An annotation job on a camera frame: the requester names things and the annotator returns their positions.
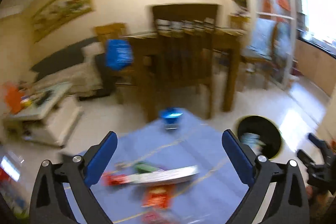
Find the near wooden dining chair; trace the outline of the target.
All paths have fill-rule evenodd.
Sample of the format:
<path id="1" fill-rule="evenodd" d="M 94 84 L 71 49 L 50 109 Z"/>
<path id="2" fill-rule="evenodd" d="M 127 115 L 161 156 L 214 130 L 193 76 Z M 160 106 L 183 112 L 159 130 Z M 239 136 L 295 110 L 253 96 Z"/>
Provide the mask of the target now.
<path id="1" fill-rule="evenodd" d="M 206 118 L 213 115 L 213 41 L 219 5 L 187 3 L 151 7 L 156 37 L 150 46 L 156 65 L 154 79 L 144 84 L 144 105 L 149 121 L 157 104 L 170 107 L 175 89 L 208 89 Z"/>

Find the blue plastic bag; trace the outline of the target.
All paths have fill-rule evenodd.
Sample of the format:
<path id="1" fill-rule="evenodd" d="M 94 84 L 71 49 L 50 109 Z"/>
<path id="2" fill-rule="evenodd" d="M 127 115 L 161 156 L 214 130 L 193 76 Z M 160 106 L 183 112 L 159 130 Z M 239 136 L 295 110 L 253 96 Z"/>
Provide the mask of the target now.
<path id="1" fill-rule="evenodd" d="M 105 65 L 114 71 L 132 65 L 133 51 L 128 41 L 123 39 L 108 39 L 106 42 Z"/>

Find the blue lidded glass jar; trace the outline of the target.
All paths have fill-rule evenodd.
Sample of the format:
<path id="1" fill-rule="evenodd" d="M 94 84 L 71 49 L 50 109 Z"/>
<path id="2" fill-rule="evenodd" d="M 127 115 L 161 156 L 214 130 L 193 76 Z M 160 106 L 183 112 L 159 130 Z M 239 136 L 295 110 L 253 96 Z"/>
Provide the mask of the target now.
<path id="1" fill-rule="evenodd" d="M 182 116 L 183 112 L 176 107 L 168 107 L 159 112 L 159 117 L 163 120 L 166 130 L 176 130 Z"/>

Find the far wooden chair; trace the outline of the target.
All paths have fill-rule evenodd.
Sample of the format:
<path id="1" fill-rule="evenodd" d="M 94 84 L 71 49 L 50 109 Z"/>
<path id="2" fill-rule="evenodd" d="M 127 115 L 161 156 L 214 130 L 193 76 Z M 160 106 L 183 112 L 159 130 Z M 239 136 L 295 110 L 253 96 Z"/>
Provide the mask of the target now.
<path id="1" fill-rule="evenodd" d="M 97 26 L 94 31 L 104 50 L 104 53 L 94 58 L 104 88 L 112 89 L 117 85 L 134 86 L 133 52 L 126 40 L 126 23 Z"/>

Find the yellow small cup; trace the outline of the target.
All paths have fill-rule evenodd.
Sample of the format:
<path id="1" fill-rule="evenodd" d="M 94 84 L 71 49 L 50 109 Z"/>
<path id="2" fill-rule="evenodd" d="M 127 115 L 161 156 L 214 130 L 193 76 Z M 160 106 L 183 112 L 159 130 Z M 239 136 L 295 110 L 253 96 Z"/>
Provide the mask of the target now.
<path id="1" fill-rule="evenodd" d="M 21 107 L 22 107 L 23 109 L 25 109 L 25 108 L 31 106 L 31 104 L 32 104 L 32 100 L 30 99 L 29 96 L 22 96 L 22 97 L 21 97 Z"/>

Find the horses framed painting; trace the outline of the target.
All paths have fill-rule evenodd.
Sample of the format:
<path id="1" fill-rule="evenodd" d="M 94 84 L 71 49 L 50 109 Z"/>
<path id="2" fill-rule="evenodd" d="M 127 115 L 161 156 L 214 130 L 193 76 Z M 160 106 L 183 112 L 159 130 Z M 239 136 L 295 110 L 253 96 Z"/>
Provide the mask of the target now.
<path id="1" fill-rule="evenodd" d="M 34 42 L 41 41 L 62 25 L 92 11 L 92 0 L 50 0 L 31 18 Z"/>

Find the wooden dining table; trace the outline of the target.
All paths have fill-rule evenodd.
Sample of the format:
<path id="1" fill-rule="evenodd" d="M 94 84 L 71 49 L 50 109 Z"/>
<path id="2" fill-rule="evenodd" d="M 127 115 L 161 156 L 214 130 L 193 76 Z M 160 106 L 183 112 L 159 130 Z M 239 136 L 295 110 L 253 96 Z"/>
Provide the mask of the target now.
<path id="1" fill-rule="evenodd" d="M 159 31 L 127 36 L 134 54 L 135 76 L 146 120 L 151 122 L 157 118 L 158 105 L 172 105 L 173 90 L 199 85 L 208 89 L 206 117 L 210 119 L 216 51 L 226 51 L 229 55 L 227 82 L 221 98 L 222 111 L 231 111 L 239 70 L 239 38 L 243 34 L 235 29 L 215 28 L 213 31 Z"/>

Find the blue checked tablecloth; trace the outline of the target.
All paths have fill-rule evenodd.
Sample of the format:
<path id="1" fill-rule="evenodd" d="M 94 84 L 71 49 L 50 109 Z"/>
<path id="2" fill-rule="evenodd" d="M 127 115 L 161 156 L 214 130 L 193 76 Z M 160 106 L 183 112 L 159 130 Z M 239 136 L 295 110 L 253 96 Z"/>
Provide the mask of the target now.
<path id="1" fill-rule="evenodd" d="M 173 187 L 168 216 L 178 223 L 225 223 L 248 190 L 222 147 L 222 132 L 189 111 L 183 111 L 176 130 L 167 130 L 161 119 L 145 123 L 131 112 L 85 115 L 66 152 L 83 155 L 110 131 L 117 134 L 118 144 L 107 172 L 130 176 L 138 162 L 160 168 L 165 177 L 196 171 Z"/>

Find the white coffee table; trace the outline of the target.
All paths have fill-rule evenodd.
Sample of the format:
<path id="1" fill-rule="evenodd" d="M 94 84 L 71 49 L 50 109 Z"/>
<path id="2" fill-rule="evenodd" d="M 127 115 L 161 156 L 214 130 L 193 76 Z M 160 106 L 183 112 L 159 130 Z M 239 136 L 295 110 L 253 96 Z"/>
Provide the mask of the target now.
<path id="1" fill-rule="evenodd" d="M 41 106 L 33 103 L 18 114 L 5 116 L 5 129 L 26 141 L 65 147 L 83 112 L 77 97 L 70 94 L 71 87 L 64 82 L 42 89 L 50 97 Z"/>

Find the orange plastic bag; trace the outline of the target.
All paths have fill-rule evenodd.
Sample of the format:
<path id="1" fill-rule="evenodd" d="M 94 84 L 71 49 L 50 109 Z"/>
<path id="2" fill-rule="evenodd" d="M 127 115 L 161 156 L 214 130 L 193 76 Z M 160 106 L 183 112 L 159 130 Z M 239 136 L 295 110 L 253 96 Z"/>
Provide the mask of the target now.
<path id="1" fill-rule="evenodd" d="M 9 107 L 11 114 L 18 114 L 22 110 L 21 98 L 23 93 L 11 82 L 4 83 L 3 88 L 5 91 L 5 102 Z"/>

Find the black round trash bin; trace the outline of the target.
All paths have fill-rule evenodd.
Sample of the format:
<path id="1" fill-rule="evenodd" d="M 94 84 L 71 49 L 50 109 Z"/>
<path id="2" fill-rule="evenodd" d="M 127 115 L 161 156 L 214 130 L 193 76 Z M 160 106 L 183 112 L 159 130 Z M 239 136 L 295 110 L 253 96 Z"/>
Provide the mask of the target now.
<path id="1" fill-rule="evenodd" d="M 278 127 L 259 115 L 240 118 L 235 125 L 238 139 L 248 145 L 256 155 L 275 158 L 282 149 L 282 136 Z"/>

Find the red snack wrapper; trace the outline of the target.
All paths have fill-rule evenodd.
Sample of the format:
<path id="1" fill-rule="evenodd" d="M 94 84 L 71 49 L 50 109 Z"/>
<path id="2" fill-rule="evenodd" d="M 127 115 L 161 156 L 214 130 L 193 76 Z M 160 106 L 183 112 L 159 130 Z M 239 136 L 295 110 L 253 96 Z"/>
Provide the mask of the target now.
<path id="1" fill-rule="evenodd" d="M 174 186 L 159 180 L 162 172 L 136 173 L 131 175 L 104 173 L 103 182 L 108 186 L 135 184 L 145 187 L 143 207 L 147 208 L 143 214 L 143 223 L 176 223 L 169 216 L 167 209 L 170 207 Z"/>

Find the green white medicine box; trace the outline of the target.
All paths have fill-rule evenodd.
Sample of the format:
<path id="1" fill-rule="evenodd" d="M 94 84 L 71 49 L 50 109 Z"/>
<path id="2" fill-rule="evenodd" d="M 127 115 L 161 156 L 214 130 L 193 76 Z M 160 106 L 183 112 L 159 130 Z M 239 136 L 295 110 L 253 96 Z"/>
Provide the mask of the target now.
<path id="1" fill-rule="evenodd" d="M 147 162 L 137 162 L 134 165 L 134 169 L 137 172 L 126 176 L 126 182 L 146 186 L 173 185 L 188 182 L 199 173 L 197 165 L 165 170 Z"/>

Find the black wifi router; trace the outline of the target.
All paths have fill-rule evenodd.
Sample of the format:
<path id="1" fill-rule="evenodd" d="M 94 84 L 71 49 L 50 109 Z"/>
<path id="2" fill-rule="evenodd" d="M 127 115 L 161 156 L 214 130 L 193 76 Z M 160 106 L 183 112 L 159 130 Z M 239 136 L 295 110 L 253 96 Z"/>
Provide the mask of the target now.
<path id="1" fill-rule="evenodd" d="M 34 104 L 39 107 L 41 105 L 43 105 L 45 102 L 47 102 L 53 95 L 53 91 L 52 90 L 47 90 L 45 91 L 39 98 L 37 98 L 34 101 Z"/>

